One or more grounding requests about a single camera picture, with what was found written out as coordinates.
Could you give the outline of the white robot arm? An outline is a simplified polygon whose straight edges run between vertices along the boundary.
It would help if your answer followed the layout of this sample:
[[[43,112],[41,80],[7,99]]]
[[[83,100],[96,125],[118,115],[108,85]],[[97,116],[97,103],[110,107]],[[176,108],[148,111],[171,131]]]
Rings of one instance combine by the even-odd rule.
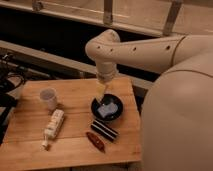
[[[85,51],[101,82],[118,64],[160,75],[142,105],[143,171],[213,171],[213,35],[122,42],[109,29]]]

